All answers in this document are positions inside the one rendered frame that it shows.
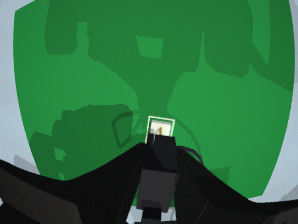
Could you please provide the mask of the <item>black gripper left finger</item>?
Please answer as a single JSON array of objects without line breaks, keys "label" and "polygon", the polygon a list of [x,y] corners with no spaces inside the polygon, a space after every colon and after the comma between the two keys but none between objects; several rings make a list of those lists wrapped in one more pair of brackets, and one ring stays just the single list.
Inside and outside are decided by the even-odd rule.
[{"label": "black gripper left finger", "polygon": [[0,159],[0,198],[40,224],[125,224],[141,180],[145,143],[68,181]]}]

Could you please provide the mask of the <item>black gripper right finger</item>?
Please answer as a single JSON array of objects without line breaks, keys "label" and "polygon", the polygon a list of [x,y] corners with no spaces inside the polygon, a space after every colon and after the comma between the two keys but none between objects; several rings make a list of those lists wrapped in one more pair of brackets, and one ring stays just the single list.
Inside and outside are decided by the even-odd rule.
[{"label": "black gripper right finger", "polygon": [[177,148],[181,175],[174,192],[176,224],[298,224],[297,200],[247,200]]}]

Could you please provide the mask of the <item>green circuit board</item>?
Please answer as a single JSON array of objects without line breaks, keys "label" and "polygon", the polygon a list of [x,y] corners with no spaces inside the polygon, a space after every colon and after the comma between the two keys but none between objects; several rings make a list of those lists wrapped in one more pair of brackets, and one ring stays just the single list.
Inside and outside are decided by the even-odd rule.
[{"label": "green circuit board", "polygon": [[262,196],[285,139],[289,0],[33,0],[15,11],[17,101],[37,171],[100,168],[148,132]]}]

